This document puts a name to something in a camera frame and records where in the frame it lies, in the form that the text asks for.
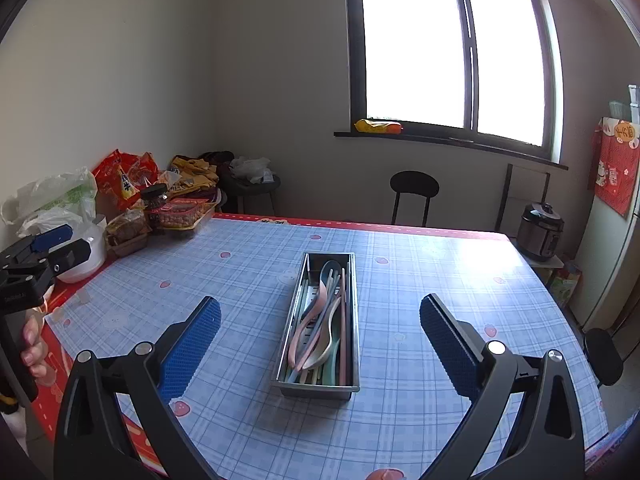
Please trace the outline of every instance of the bolt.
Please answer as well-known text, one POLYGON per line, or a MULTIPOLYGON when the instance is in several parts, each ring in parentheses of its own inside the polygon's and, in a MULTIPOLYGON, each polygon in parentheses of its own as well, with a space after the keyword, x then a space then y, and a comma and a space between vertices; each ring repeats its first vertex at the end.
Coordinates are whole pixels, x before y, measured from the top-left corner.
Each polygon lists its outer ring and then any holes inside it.
POLYGON ((507 349, 500 341, 489 341, 488 347, 489 351, 496 355, 504 354, 504 351, 507 349))
POLYGON ((78 354, 78 357, 76 357, 76 360, 78 360, 79 363, 85 363, 89 359, 91 359, 91 352, 89 352, 88 350, 82 350, 78 354))
POLYGON ((547 355, 556 363, 562 361, 562 354, 558 350, 549 350, 547 355))
POLYGON ((143 343, 138 343, 136 345, 136 354, 138 355, 147 355, 152 350, 151 343, 147 343, 146 341, 143 343))

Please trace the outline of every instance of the rice cooker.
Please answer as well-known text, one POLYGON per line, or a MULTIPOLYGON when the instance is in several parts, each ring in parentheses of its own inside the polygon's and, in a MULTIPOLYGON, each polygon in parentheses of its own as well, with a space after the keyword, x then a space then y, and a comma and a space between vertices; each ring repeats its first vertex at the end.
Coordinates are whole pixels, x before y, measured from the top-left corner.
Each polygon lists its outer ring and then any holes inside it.
POLYGON ((516 246, 532 260, 545 262, 556 253, 564 221, 550 204, 533 203, 522 213, 516 246))

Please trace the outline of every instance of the window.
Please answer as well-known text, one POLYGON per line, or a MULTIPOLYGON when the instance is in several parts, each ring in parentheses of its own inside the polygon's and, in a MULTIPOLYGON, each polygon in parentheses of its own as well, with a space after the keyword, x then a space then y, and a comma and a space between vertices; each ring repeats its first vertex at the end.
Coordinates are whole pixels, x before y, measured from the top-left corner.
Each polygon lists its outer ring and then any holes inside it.
POLYGON ((550 158, 540 0, 348 0, 351 117, 550 158))

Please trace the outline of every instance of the black window frame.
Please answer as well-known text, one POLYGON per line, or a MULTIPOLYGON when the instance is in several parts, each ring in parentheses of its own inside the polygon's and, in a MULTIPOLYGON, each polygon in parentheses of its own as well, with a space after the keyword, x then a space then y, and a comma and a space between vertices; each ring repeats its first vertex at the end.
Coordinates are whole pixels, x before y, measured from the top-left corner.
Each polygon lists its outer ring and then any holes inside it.
MULTIPOLYGON (((465 127, 445 126, 442 124, 416 123, 402 118, 394 119, 402 123, 404 140, 420 140, 443 144, 451 140, 457 146, 481 146, 497 150, 523 154, 532 158, 551 161, 553 136, 556 122, 556 85, 551 49, 551 38, 545 19, 542 0, 531 0, 533 5, 540 46, 542 48, 543 73, 545 80, 545 116, 542 146, 527 144, 520 140, 478 132, 478 104, 482 83, 478 77, 478 58, 475 25, 470 0, 458 0, 460 25, 462 27, 463 48, 465 51, 465 127)), ((367 110, 367 68, 364 25, 364 5, 362 0, 347 0, 348 38, 350 58, 351 88, 351 132, 349 136, 359 136, 353 123, 366 119, 367 110)))

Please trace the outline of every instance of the hand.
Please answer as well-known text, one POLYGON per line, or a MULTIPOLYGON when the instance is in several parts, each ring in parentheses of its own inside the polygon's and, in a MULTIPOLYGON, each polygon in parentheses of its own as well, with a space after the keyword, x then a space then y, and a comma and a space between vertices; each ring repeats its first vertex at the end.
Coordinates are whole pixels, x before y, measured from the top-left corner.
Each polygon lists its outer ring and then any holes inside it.
POLYGON ((49 353, 49 348, 40 337, 41 330, 42 318, 40 317, 40 321, 38 321, 38 316, 33 311, 28 311, 27 323, 22 329, 22 336, 27 343, 27 348, 21 352, 20 357, 22 362, 29 367, 31 375, 40 382, 53 371, 44 362, 44 358, 49 353))

